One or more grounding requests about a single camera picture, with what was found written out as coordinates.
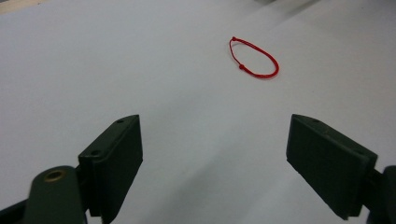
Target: red cord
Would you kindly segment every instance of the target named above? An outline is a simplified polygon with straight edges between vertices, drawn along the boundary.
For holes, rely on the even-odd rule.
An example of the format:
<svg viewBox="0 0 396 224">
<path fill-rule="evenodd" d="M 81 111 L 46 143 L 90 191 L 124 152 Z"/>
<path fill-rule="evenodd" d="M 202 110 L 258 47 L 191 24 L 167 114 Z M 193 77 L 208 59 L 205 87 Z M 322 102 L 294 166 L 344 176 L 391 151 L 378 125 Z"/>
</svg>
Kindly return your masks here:
<svg viewBox="0 0 396 224">
<path fill-rule="evenodd" d="M 256 74 L 256 73 L 253 73 L 253 72 L 251 72 L 250 70 L 248 70 L 243 64 L 241 64 L 241 63 L 235 58 L 235 55 L 233 55 L 233 47 L 231 46 L 231 43 L 232 43 L 233 41 L 237 41 L 237 42 L 240 42 L 240 43 L 242 43 L 242 44 L 245 44 L 245 45 L 247 45 L 247 46 L 249 46 L 249 47 L 251 47 L 251 48 L 257 50 L 258 52 L 261 52 L 261 53 L 264 54 L 265 56 L 267 56 L 267 57 L 271 60 L 271 62 L 273 62 L 274 66 L 275 66 L 275 71 L 274 71 L 272 74 L 263 75 L 263 74 Z M 253 45 L 253 44 L 247 42 L 246 40 L 239 39 L 239 38 L 236 38 L 235 36 L 233 36 L 233 38 L 230 40 L 230 51 L 231 51 L 231 54 L 233 55 L 233 59 L 239 64 L 239 68 L 242 69 L 242 70 L 244 70 L 244 71 L 247 72 L 248 74 L 251 74 L 251 75 L 254 76 L 254 77 L 258 77 L 258 78 L 269 78 L 269 77 L 274 77 L 274 76 L 276 76 L 276 74 L 279 72 L 279 64 L 277 63 L 277 61 L 275 60 L 275 58 L 274 58 L 271 54 L 265 52 L 264 50 L 260 49 L 259 47 L 255 46 L 255 45 Z"/>
</svg>

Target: dark object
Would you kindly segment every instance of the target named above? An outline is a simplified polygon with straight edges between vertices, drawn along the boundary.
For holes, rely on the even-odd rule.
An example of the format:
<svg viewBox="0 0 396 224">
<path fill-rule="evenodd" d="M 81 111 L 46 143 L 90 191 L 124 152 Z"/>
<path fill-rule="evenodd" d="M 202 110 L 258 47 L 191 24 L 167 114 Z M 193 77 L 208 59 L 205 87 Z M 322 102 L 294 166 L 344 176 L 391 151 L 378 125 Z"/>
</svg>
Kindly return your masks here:
<svg viewBox="0 0 396 224">
<path fill-rule="evenodd" d="M 377 155 L 325 123 L 291 117 L 288 162 L 342 219 L 365 205 L 367 223 L 396 224 L 396 166 L 375 170 Z"/>
<path fill-rule="evenodd" d="M 38 175 L 29 198 L 0 211 L 2 224 L 81 224 L 85 211 L 110 223 L 117 216 L 143 161 L 139 117 L 119 119 L 79 156 L 75 169 Z"/>
</svg>

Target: white table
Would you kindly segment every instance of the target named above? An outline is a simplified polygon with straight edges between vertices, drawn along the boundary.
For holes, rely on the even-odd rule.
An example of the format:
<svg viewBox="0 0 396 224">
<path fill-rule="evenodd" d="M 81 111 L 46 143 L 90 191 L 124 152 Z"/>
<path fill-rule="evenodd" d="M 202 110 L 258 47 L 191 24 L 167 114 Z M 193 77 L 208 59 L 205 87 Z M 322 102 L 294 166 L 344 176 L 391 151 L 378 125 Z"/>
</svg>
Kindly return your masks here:
<svg viewBox="0 0 396 224">
<path fill-rule="evenodd" d="M 395 164 L 395 24 L 386 0 L 51 0 L 0 15 L 0 209 L 140 114 L 144 162 L 114 223 L 344 223 L 286 162 L 290 116 L 371 149 L 381 172 Z M 279 75 L 239 70 L 233 35 Z"/>
</svg>

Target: red string bracelet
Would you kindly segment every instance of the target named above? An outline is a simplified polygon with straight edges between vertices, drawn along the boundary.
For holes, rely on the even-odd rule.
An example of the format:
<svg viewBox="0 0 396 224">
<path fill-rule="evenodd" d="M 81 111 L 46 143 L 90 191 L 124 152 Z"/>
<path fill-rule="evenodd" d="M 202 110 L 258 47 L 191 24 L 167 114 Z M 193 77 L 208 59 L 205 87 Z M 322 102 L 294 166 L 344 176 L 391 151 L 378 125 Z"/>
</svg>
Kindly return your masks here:
<svg viewBox="0 0 396 224">
<path fill-rule="evenodd" d="M 233 55 L 233 47 L 232 47 L 232 45 L 231 45 L 231 43 L 232 43 L 233 41 L 240 42 L 240 43 L 242 43 L 242 44 L 244 44 L 244 45 L 246 45 L 246 46 L 249 46 L 249 47 L 251 47 L 251 48 L 257 50 L 258 52 L 264 54 L 265 56 L 267 56 L 267 57 L 271 60 L 271 62 L 273 62 L 274 66 L 275 66 L 275 71 L 274 71 L 272 74 L 265 74 L 265 75 L 264 75 L 264 74 L 256 74 L 256 73 L 253 73 L 252 71 L 248 70 L 243 64 L 241 64 L 241 63 L 235 58 L 235 55 Z M 276 74 L 279 72 L 279 64 L 277 63 L 277 61 L 275 60 L 275 58 L 274 58 L 271 54 L 265 52 L 264 50 L 260 49 L 259 47 L 255 46 L 255 45 L 253 45 L 253 44 L 247 42 L 246 40 L 239 39 L 239 38 L 236 38 L 235 36 L 233 36 L 233 38 L 230 40 L 230 51 L 231 51 L 231 54 L 233 55 L 233 59 L 239 64 L 239 68 L 242 69 L 242 70 L 244 70 L 244 71 L 247 72 L 248 74 L 251 74 L 251 75 L 254 76 L 254 77 L 258 77 L 258 78 L 269 78 L 269 77 L 274 77 L 274 76 L 276 76 Z"/>
</svg>

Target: red loop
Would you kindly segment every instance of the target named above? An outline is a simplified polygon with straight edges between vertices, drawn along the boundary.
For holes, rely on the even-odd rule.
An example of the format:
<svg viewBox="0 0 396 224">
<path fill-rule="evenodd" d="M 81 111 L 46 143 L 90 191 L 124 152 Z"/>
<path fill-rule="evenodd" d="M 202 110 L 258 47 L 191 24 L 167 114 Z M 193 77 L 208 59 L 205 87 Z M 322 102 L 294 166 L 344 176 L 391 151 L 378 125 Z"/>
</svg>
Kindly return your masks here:
<svg viewBox="0 0 396 224">
<path fill-rule="evenodd" d="M 250 70 L 248 70 L 243 64 L 241 64 L 241 63 L 235 58 L 235 55 L 233 55 L 233 47 L 232 47 L 232 45 L 231 45 L 231 43 L 232 43 L 233 41 L 240 42 L 240 43 L 242 43 L 242 44 L 244 44 L 244 45 L 246 45 L 246 46 L 249 46 L 249 47 L 251 47 L 251 48 L 257 50 L 258 52 L 264 54 L 265 56 L 267 56 L 267 57 L 271 60 L 271 62 L 273 62 L 274 66 L 275 66 L 275 71 L 274 71 L 272 74 L 256 74 L 256 73 L 253 73 L 253 72 L 251 72 Z M 248 73 L 248 74 L 250 74 L 250 75 L 252 75 L 252 76 L 254 76 L 254 77 L 258 77 L 258 78 L 269 78 L 269 77 L 274 77 L 274 76 L 276 76 L 277 73 L 279 72 L 279 64 L 277 63 L 276 59 L 275 59 L 271 54 L 265 52 L 264 50 L 260 49 L 259 47 L 255 46 L 255 45 L 253 45 L 253 44 L 247 42 L 246 40 L 239 39 L 239 38 L 236 38 L 235 36 L 233 36 L 233 38 L 230 40 L 230 51 L 231 51 L 231 54 L 233 55 L 233 59 L 239 64 L 239 68 L 242 69 L 242 70 L 244 70 L 246 73 Z"/>
</svg>

